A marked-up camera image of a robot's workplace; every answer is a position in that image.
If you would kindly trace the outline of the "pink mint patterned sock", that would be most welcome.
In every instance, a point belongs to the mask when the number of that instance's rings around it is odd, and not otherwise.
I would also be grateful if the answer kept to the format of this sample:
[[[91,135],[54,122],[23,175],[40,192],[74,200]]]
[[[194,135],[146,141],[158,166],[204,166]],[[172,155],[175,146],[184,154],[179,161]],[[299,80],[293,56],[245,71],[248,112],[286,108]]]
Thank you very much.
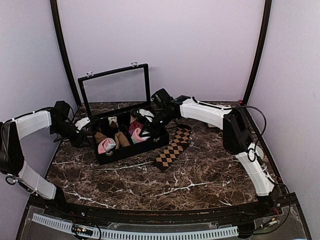
[[[143,136],[140,136],[140,133],[141,133],[141,129],[140,128],[136,128],[132,135],[131,135],[131,140],[134,144],[137,144],[137,143],[141,143],[141,142],[144,142],[146,140],[148,140],[150,138],[150,136],[148,135],[143,135]]]

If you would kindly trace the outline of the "brown argyle sock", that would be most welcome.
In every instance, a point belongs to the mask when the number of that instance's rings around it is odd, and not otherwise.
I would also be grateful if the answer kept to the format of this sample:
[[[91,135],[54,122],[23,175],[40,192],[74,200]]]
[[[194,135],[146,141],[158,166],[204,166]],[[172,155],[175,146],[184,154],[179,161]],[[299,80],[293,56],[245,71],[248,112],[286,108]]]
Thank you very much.
[[[178,124],[172,142],[152,162],[162,172],[166,171],[175,160],[189,147],[192,128]]]

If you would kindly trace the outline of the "black glass-lid storage box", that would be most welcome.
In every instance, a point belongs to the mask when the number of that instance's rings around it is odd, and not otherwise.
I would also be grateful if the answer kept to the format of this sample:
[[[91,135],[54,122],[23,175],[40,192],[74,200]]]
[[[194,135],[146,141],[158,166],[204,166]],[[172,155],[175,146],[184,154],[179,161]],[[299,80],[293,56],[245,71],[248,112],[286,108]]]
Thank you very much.
[[[144,89],[145,89],[145,98],[137,104],[126,106],[123,108],[106,111],[100,114],[93,114],[90,103],[88,101],[88,97],[85,90],[85,81],[90,81],[93,79],[98,79],[102,77],[119,77],[120,74],[125,73],[128,76],[133,76],[138,74],[139,72],[143,73],[144,78]],[[150,130],[152,136],[145,141],[133,143],[131,136],[129,135],[129,129],[131,126],[131,113],[134,110],[144,109],[149,110],[152,113],[155,112],[155,109],[152,107],[151,103],[151,92],[150,92],[150,76],[149,76],[149,65],[147,63],[137,64],[136,62],[132,63],[131,66],[118,68],[114,70],[104,71],[100,73],[88,73],[87,76],[81,77],[78,79],[78,84],[80,88],[80,92],[84,101],[84,106],[89,117],[97,117],[99,123],[99,129],[102,130],[102,133],[108,137],[112,137],[115,139],[116,132],[112,129],[111,123],[109,121],[110,117],[116,117],[118,127],[117,129],[120,132],[124,132],[126,139],[129,141],[130,145],[119,148],[114,147],[113,149],[106,151],[104,153],[99,153],[98,143],[94,142],[94,154],[99,165],[105,165],[109,163],[113,163],[125,158],[129,158],[132,156],[136,156],[148,151],[152,151],[164,146],[167,146],[170,141],[170,135],[167,129],[162,126],[159,130]]]

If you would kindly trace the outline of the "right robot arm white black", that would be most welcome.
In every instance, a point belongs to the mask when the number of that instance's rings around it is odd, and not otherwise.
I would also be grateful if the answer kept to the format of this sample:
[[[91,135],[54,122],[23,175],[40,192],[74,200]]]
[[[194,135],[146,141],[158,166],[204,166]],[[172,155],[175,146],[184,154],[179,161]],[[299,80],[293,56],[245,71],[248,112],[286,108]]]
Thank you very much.
[[[147,116],[140,137],[155,136],[162,127],[177,118],[193,119],[219,128],[223,132],[224,149],[240,161],[254,185],[260,201],[255,205],[255,213],[266,217],[274,210],[272,198],[275,183],[263,162],[263,150],[252,138],[244,106],[213,105],[185,95],[173,98],[163,88],[151,98],[160,112]]]

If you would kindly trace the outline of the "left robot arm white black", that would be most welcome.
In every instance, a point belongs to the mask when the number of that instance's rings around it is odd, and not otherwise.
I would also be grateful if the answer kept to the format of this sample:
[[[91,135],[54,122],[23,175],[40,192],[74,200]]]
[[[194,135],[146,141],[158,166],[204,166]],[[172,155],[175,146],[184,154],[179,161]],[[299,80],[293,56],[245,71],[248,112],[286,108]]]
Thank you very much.
[[[71,213],[70,206],[65,203],[64,191],[28,164],[23,144],[47,131],[68,140],[74,148],[90,146],[85,127],[93,123],[92,118],[87,116],[73,122],[70,113],[71,106],[60,100],[52,107],[28,112],[0,124],[0,172],[5,175],[6,183],[18,184],[29,193],[51,201],[51,210],[60,218],[67,218]]]

